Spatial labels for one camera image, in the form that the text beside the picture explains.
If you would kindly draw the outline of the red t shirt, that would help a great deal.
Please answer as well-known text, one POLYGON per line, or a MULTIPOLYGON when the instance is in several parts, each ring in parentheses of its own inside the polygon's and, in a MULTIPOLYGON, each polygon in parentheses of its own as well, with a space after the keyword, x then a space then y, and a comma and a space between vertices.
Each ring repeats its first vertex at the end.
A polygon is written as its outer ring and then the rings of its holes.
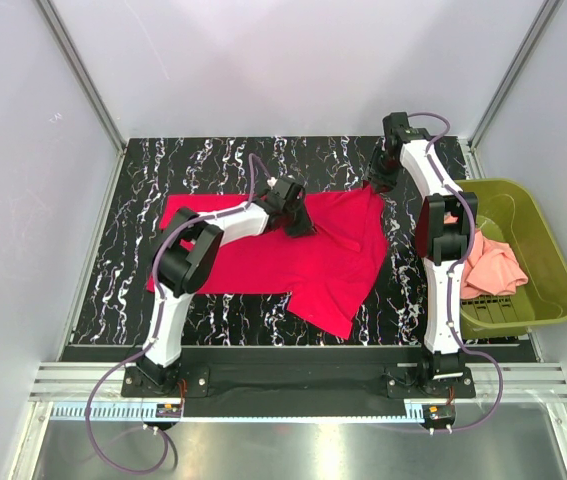
POLYGON ((282 230, 247 237, 220 249, 204 294, 282 294, 288 310, 346 339, 384 261, 383 199, 365 187, 310 194, 312 235, 282 230))

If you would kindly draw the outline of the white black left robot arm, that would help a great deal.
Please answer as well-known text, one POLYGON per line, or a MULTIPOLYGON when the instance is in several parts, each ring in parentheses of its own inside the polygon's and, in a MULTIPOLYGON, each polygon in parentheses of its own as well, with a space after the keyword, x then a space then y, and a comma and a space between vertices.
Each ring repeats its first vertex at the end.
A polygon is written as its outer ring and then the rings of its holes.
POLYGON ((271 178, 261 194, 250 194, 230 208, 177 210, 153 255, 154 306, 142 355, 136 359, 144 384, 153 393, 166 396, 178 386, 182 332, 190 304, 210 277, 219 250, 277 229, 291 238, 313 234, 305 195, 300 183, 271 178))

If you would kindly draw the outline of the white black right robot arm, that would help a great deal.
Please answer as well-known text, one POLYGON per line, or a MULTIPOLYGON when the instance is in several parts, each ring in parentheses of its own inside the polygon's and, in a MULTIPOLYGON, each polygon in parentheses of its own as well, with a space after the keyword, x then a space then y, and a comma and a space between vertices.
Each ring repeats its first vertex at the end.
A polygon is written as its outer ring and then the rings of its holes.
POLYGON ((478 199, 444 169, 435 152, 440 139, 410 124, 415 114, 393 112, 382 120, 384 144, 368 162, 364 183, 376 193, 391 191, 406 171, 422 198, 415 249, 427 280, 427 324, 417 365, 404 380, 405 393, 440 398, 475 395, 461 340, 461 280, 472 252, 478 199))

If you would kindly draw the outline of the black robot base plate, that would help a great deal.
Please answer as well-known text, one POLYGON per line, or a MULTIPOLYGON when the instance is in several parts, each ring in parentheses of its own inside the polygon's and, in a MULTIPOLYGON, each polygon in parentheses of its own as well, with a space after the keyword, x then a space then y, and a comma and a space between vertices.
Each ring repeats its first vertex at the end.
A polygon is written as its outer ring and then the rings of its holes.
POLYGON ((121 393, 183 400, 189 418, 389 417, 402 413, 405 400, 448 400, 407 394, 391 382, 404 380, 421 353, 419 347, 398 346, 186 346, 175 386, 162 390, 130 365, 121 393))

